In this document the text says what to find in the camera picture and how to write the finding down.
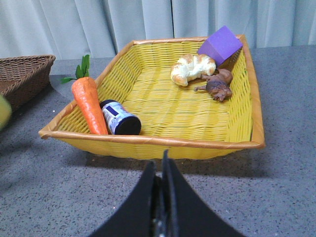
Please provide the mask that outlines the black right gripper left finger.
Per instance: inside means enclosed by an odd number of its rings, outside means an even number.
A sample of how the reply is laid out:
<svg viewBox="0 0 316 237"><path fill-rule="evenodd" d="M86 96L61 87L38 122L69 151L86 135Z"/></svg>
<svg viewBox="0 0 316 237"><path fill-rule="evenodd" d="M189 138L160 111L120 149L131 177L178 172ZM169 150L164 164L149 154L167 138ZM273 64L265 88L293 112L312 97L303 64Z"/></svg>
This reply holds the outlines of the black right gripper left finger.
<svg viewBox="0 0 316 237"><path fill-rule="evenodd" d="M138 183L117 211L92 237L150 237L156 166L149 162Z"/></svg>

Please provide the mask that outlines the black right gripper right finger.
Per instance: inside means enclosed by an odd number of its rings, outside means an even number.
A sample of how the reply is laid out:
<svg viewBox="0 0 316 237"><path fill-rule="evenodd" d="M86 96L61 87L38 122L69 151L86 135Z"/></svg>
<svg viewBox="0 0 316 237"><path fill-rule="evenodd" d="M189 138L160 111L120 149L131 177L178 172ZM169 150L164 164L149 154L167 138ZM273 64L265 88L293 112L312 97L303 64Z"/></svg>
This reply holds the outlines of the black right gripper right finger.
<svg viewBox="0 0 316 237"><path fill-rule="evenodd" d="M166 237L242 237L211 210L164 151L162 159L163 225Z"/></svg>

